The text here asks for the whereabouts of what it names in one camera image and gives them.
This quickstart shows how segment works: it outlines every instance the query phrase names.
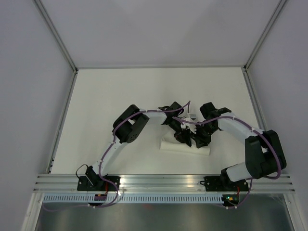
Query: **white floor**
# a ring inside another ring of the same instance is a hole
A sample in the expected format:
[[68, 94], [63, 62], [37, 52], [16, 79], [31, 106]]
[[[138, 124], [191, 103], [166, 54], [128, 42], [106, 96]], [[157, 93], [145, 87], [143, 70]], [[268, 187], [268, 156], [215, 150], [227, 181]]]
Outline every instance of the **white floor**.
[[[75, 173], [92, 165], [112, 137], [112, 124], [131, 104], [143, 109], [184, 105], [200, 121], [200, 106], [213, 102], [257, 126], [240, 68], [80, 70], [52, 173]], [[110, 174], [209, 174], [244, 161], [244, 146], [224, 131], [212, 136], [210, 156], [159, 150], [168, 126], [147, 126], [111, 167]]]

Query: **aluminum rail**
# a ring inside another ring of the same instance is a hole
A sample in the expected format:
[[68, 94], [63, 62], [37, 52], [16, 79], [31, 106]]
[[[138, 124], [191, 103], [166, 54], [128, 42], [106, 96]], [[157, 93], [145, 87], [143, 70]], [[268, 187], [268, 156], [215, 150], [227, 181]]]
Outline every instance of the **aluminum rail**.
[[[206, 192], [200, 184], [204, 176], [211, 175], [117, 175], [121, 177], [119, 190], [121, 193], [135, 194], [213, 194]], [[77, 191], [78, 178], [75, 174], [41, 174], [38, 175], [34, 193], [85, 193]], [[234, 192], [216, 192], [228, 194]], [[266, 178], [253, 180], [251, 193], [271, 194], [295, 193], [289, 175], [282, 174], [277, 180]]]

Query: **gray wall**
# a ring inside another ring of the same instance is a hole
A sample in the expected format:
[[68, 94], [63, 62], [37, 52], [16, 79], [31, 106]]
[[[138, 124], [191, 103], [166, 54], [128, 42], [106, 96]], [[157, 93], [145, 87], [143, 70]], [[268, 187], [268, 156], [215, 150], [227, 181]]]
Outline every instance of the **gray wall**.
[[42, 0], [79, 68], [244, 65], [279, 0]]
[[72, 71], [31, 0], [0, 7], [0, 229], [21, 228]]
[[291, 0], [250, 74], [269, 128], [279, 133], [287, 169], [308, 218], [308, 1]]

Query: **white surface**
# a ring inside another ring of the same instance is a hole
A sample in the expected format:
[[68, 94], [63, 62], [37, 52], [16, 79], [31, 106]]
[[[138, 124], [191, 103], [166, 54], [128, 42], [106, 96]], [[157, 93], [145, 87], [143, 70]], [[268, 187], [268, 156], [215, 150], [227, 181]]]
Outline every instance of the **white surface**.
[[288, 1], [249, 73], [266, 123], [278, 132], [308, 230], [308, 1]]
[[160, 141], [160, 150], [173, 151], [174, 153], [186, 153], [186, 154], [199, 154], [210, 155], [210, 145], [206, 147], [197, 148], [196, 142], [192, 140], [192, 146], [189, 147], [185, 143], [180, 143], [174, 138], [174, 131], [171, 130], [167, 134], [163, 135]]
[[244, 65], [279, 0], [43, 0], [81, 67]]
[[0, 7], [0, 229], [18, 231], [73, 72], [30, 0]]
[[[80, 70], [69, 105], [52, 173], [74, 173], [101, 158], [113, 122], [131, 104], [155, 109], [191, 100], [191, 112], [212, 101], [257, 126], [240, 68]], [[114, 174], [205, 174], [243, 162], [244, 146], [226, 132], [212, 137], [211, 155], [159, 150], [168, 126], [148, 125], [115, 160]]]

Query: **cable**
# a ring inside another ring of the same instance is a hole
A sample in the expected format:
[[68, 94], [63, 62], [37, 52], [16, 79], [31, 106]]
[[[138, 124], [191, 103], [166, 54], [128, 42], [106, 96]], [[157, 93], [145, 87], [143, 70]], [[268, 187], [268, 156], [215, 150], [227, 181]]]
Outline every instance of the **cable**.
[[[107, 183], [110, 183], [110, 184], [112, 184], [112, 185], [115, 187], [115, 189], [116, 189], [116, 190], [115, 190], [115, 191], [116, 191], [116, 194], [115, 194], [115, 198], [114, 198], [111, 202], [109, 202], [109, 203], [106, 204], [106, 205], [98, 205], [98, 206], [95, 206], [96, 208], [106, 208], [106, 207], [115, 205], [114, 202], [117, 200], [117, 197], [118, 197], [118, 194], [119, 194], [119, 188], [117, 187], [117, 185], [116, 185], [115, 183], [113, 183], [112, 181], [105, 179], [105, 178], [101, 175], [101, 168], [102, 168], [103, 160], [104, 160], [105, 156], [107, 155], [107, 153], [108, 153], [108, 152], [110, 151], [110, 149], [112, 148], [112, 146], [115, 144], [115, 141], [116, 141], [116, 131], [119, 129], [119, 127], [121, 127], [121, 126], [122, 126], [126, 121], [128, 121], [129, 119], [131, 119], [131, 118], [133, 118], [133, 117], [135, 117], [136, 115], [139, 115], [139, 114], [141, 114], [141, 113], [147, 113], [147, 112], [171, 113], [171, 112], [176, 112], [176, 111], [179, 111], [179, 110], [183, 110], [186, 106], [189, 107], [190, 103], [191, 103], [191, 101], [188, 101], [188, 103], [185, 104], [183, 107], [180, 107], [180, 108], [175, 109], [175, 110], [169, 110], [169, 111], [163, 111], [163, 110], [162, 110], [162, 111], [159, 111], [159, 110], [139, 111], [139, 112], [137, 112], [137, 113], [135, 113], [135, 114], [132, 114], [131, 116], [127, 117], [125, 120], [123, 120], [123, 121], [114, 129], [114, 131], [113, 131], [113, 137], [114, 137], [114, 138], [113, 138], [113, 142], [109, 145], [109, 147], [108, 147], [107, 150], [104, 152], [104, 154], [103, 154], [103, 156], [102, 156], [102, 158], [101, 158], [101, 162], [100, 162], [100, 164], [99, 164], [99, 171], [98, 171], [98, 173], [99, 173], [99, 177], [100, 177], [103, 181], [105, 181], [105, 182], [107, 182]], [[76, 176], [78, 177], [78, 179], [79, 179], [79, 176], [78, 176], [77, 172], [78, 172], [78, 170], [79, 170], [81, 167], [83, 167], [83, 166], [89, 167], [88, 165], [83, 164], [82, 166], [80, 166], [80, 167], [76, 170]], [[87, 205], [74, 205], [74, 206], [64, 207], [64, 208], [61, 208], [61, 209], [52, 210], [52, 209], [46, 208], [44, 203], [42, 204], [42, 208], [43, 208], [44, 210], [46, 210], [47, 212], [58, 212], [58, 211], [62, 211], [62, 210], [68, 209], [68, 208], [88, 207], [88, 206], [89, 206], [88, 204], [87, 204]]]
[[104, 154], [103, 154], [103, 156], [102, 156], [102, 158], [101, 158], [101, 162], [100, 162], [100, 164], [99, 164], [99, 176], [100, 176], [100, 178], [101, 178], [102, 180], [104, 180], [104, 181], [106, 181], [106, 182], [112, 184], [112, 185], [116, 188], [116, 195], [115, 195], [115, 198], [113, 199], [112, 202], [110, 202], [110, 203], [108, 203], [108, 204], [106, 204], [106, 205], [101, 205], [101, 206], [97, 206], [97, 207], [103, 208], [103, 207], [112, 206], [112, 205], [115, 204], [114, 202], [116, 201], [116, 199], [117, 199], [117, 197], [118, 197], [119, 188], [117, 187], [117, 185], [114, 184], [112, 181], [105, 179], [105, 178], [101, 175], [101, 168], [102, 168], [103, 160], [104, 160], [105, 156], [107, 155], [107, 153], [109, 152], [109, 150], [112, 148], [112, 146], [113, 146], [113, 145], [115, 144], [115, 142], [116, 142], [116, 131], [117, 131], [126, 121], [132, 119], [133, 117], [135, 117], [135, 116], [137, 116], [137, 115], [139, 115], [139, 114], [141, 114], [141, 113], [147, 113], [147, 112], [171, 113], [171, 112], [176, 112], [176, 111], [179, 111], [179, 110], [183, 110], [186, 106], [189, 106], [190, 103], [191, 103], [191, 101], [189, 100], [183, 107], [180, 107], [180, 108], [175, 109], [175, 110], [169, 110], [169, 111], [163, 111], [163, 110], [161, 110], [161, 111], [159, 111], [159, 110], [139, 111], [139, 112], [136, 112], [136, 113], [130, 115], [129, 117], [127, 117], [126, 119], [124, 119], [121, 123], [119, 123], [119, 124], [115, 127], [115, 129], [114, 129], [114, 131], [113, 131], [113, 136], [114, 136], [114, 138], [113, 138], [113, 143], [111, 143], [111, 144], [109, 145], [109, 147], [107, 148], [107, 150], [104, 152]]
[[236, 188], [237, 188], [236, 197], [238, 198], [238, 203], [237, 203], [237, 204], [234, 204], [234, 203], [232, 203], [230, 200], [228, 201], [231, 205], [234, 205], [234, 206], [237, 206], [237, 205], [240, 203], [240, 187], [239, 187], [239, 186], [236, 186]]
[[250, 130], [252, 130], [255, 134], [257, 134], [264, 142], [265, 144], [269, 147], [270, 151], [272, 152], [274, 158], [275, 158], [275, 161], [276, 161], [276, 164], [277, 164], [277, 175], [275, 177], [269, 177], [269, 176], [265, 176], [265, 178], [268, 178], [268, 179], [272, 179], [272, 180], [276, 180], [280, 177], [281, 175], [281, 165], [280, 165], [280, 161], [278, 159], [278, 156], [274, 150], [274, 148], [272, 147], [272, 145], [270, 144], [270, 142], [258, 131], [254, 130], [252, 126], [250, 126], [249, 124], [247, 124], [246, 122], [238, 119], [238, 118], [235, 118], [235, 117], [232, 117], [232, 116], [220, 116], [220, 117], [216, 117], [216, 118], [213, 118], [213, 119], [209, 119], [207, 121], [203, 121], [203, 122], [191, 122], [191, 121], [186, 121], [186, 120], [182, 120], [182, 119], [179, 119], [177, 117], [173, 117], [175, 120], [181, 122], [182, 124], [183, 123], [187, 123], [187, 124], [194, 124], [194, 125], [204, 125], [204, 124], [207, 124], [207, 123], [210, 123], [210, 122], [213, 122], [215, 120], [218, 120], [218, 119], [234, 119], [238, 122], [240, 122], [241, 124], [245, 125], [247, 128], [249, 128]]
[[77, 172], [78, 172], [78, 170], [82, 167], [82, 166], [80, 166], [77, 170], [76, 170], [76, 176], [78, 177], [78, 179], [79, 179], [79, 176], [78, 176], [78, 174], [77, 174]]
[[130, 115], [129, 117], [127, 117], [126, 119], [124, 119], [121, 123], [119, 123], [119, 125], [116, 126], [116, 128], [114, 129], [114, 131], [113, 131], [113, 136], [114, 136], [113, 142], [116, 141], [116, 131], [119, 129], [119, 127], [121, 127], [126, 121], [132, 119], [132, 118], [135, 117], [136, 115], [139, 115], [139, 114], [141, 114], [141, 113], [147, 113], [147, 112], [159, 112], [159, 113], [161, 113], [161, 112], [163, 112], [163, 113], [177, 112], [177, 111], [179, 111], [179, 110], [184, 109], [186, 106], [189, 106], [190, 103], [191, 103], [191, 101], [189, 100], [188, 103], [185, 104], [183, 107], [180, 107], [180, 108], [175, 109], [175, 110], [169, 110], [169, 111], [163, 111], [163, 110], [161, 110], [161, 111], [159, 111], [159, 110], [146, 110], [146, 111], [139, 111], [139, 112], [136, 112], [136, 113]]

